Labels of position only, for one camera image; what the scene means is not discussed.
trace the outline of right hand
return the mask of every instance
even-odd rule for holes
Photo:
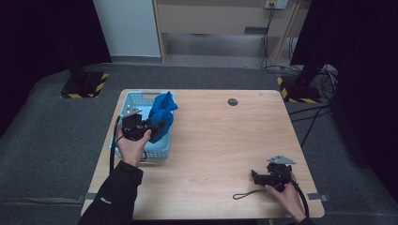
[[[295,175],[291,172],[292,179],[296,182]],[[281,207],[297,222],[305,219],[305,213],[301,205],[299,194],[292,183],[288,183],[283,192],[279,192],[274,187],[266,185],[265,189],[273,195]]]

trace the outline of wooden table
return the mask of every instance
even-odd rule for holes
[[[120,95],[88,192],[97,193],[108,176],[109,142],[129,91],[132,90],[124,90]],[[234,194],[261,188],[253,183],[251,170],[267,173],[267,158],[278,155],[297,162],[293,171],[304,194],[317,192],[279,92],[170,91],[175,93],[178,105],[170,155],[163,161],[141,164],[144,179],[138,189],[133,218],[289,217],[270,195],[254,193],[241,200],[232,198]],[[235,98],[238,105],[230,106],[230,98]],[[306,198],[310,216],[323,217],[320,200]],[[91,202],[85,201],[83,211]]]

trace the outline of gray carpet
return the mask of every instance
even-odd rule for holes
[[[97,98],[60,98],[67,71],[39,81],[0,140],[0,199],[68,198],[91,182],[120,92],[148,89],[275,89],[277,74],[262,69],[95,65],[110,76]],[[319,104],[286,103],[290,112]],[[292,115],[312,116],[315,111]],[[301,142],[311,120],[294,122]],[[326,215],[317,224],[398,224],[398,205],[370,169],[348,155],[331,113],[316,119],[303,145]],[[0,203],[0,224],[76,224],[79,204]],[[286,224],[289,219],[273,219]],[[258,224],[268,224],[258,219]]]

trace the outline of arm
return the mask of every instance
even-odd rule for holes
[[[117,130],[118,137],[123,134]],[[144,146],[150,139],[150,130],[144,137],[132,142],[121,138],[117,146],[122,154],[120,161],[99,188],[94,201],[88,206],[79,224],[130,224],[144,172],[138,169]]]
[[[291,172],[292,179],[296,181],[295,175]],[[308,218],[305,217],[304,210],[301,206],[299,194],[291,183],[287,184],[283,192],[279,192],[274,187],[265,186],[268,193],[272,194],[281,207],[300,225],[313,224]]]

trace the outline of electrical outlet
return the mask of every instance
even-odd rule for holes
[[[278,2],[278,0],[266,0],[266,3],[264,4],[264,8],[272,8],[272,4],[275,7],[277,2]]]
[[[266,0],[264,8],[285,9],[289,0]]]

